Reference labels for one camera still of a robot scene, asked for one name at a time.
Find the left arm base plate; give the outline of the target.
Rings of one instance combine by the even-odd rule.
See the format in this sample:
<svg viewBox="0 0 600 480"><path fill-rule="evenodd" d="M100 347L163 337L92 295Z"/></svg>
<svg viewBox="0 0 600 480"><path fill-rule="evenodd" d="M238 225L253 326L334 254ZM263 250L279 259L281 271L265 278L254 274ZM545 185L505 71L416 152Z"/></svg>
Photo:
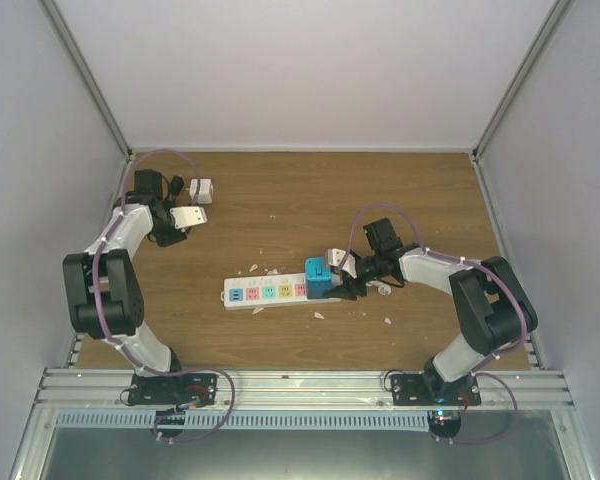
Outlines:
<svg viewBox="0 0 600 480"><path fill-rule="evenodd" d="M215 403L218 376L211 373L185 374L177 377L133 375L130 386L121 394L128 406L196 407Z"/></svg>

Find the blue cube adapter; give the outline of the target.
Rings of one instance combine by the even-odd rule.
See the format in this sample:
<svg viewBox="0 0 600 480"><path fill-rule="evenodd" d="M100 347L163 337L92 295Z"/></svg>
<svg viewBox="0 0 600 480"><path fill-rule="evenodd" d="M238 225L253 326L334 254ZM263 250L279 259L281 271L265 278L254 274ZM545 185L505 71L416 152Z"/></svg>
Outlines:
<svg viewBox="0 0 600 480"><path fill-rule="evenodd" d="M323 257L310 257L305 261L306 297L322 299L333 288L332 272Z"/></svg>

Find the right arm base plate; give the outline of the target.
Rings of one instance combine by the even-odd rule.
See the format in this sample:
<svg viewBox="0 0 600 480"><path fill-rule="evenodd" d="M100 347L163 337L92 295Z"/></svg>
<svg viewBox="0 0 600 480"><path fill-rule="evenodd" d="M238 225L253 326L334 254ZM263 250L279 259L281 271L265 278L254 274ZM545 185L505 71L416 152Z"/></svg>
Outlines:
<svg viewBox="0 0 600 480"><path fill-rule="evenodd" d="M388 376L389 393L395 406L463 407L482 403L477 380L466 375L445 383L429 381L424 373L391 373Z"/></svg>

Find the black power adapter with cable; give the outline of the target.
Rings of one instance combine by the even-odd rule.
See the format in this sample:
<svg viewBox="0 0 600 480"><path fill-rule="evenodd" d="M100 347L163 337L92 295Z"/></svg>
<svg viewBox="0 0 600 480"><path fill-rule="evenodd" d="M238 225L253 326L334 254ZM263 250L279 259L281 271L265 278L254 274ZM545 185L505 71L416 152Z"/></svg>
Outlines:
<svg viewBox="0 0 600 480"><path fill-rule="evenodd" d="M182 176L174 175L168 183L168 197L176 200L184 189L184 179Z"/></svg>

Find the white power strip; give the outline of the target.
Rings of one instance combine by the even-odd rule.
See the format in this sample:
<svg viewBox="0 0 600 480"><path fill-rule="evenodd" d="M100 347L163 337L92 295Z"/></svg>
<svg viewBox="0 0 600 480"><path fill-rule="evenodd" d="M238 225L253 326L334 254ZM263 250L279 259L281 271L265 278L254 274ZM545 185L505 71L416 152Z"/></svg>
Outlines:
<svg viewBox="0 0 600 480"><path fill-rule="evenodd" d="M307 297L304 273L227 278L221 300L227 310L253 310L294 305L339 302Z"/></svg>

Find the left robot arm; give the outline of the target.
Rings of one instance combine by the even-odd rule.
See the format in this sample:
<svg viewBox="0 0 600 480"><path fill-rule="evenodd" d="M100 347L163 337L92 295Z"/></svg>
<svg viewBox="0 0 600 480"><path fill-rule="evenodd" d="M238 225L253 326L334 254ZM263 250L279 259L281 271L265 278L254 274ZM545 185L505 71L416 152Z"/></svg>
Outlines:
<svg viewBox="0 0 600 480"><path fill-rule="evenodd" d="M172 348L144 320L145 303L132 259L148 238L159 247L187 239L175 226L174 194L163 174L134 173L133 189L114 204L101 236L82 253L62 262L70 322L79 334L112 346L133 366L137 377L151 378L151 391L165 404L183 398L186 380Z"/></svg>

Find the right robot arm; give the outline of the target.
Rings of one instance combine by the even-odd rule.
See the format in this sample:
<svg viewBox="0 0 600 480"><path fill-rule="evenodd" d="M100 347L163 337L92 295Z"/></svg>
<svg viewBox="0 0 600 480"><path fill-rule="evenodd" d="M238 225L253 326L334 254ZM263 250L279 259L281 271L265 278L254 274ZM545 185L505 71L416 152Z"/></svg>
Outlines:
<svg viewBox="0 0 600 480"><path fill-rule="evenodd" d="M506 259L477 261L418 243L405 245L387 218L363 230L371 255L361 257L349 249L326 251L325 263L339 284L322 297L355 301L367 294L369 283L387 277L400 287L414 283L450 295L460 333L425 363L422 388L431 403L448 403L479 368L516 349L537 328L536 311Z"/></svg>

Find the white cube adapter tiger sticker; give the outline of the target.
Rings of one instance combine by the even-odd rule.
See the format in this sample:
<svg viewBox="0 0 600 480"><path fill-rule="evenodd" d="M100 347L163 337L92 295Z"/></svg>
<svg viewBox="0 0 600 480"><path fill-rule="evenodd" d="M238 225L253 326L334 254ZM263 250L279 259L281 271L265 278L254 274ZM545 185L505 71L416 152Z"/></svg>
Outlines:
<svg viewBox="0 0 600 480"><path fill-rule="evenodd" d="M194 205L209 205L213 202L214 185L211 179L193 178L189 184L191 203Z"/></svg>

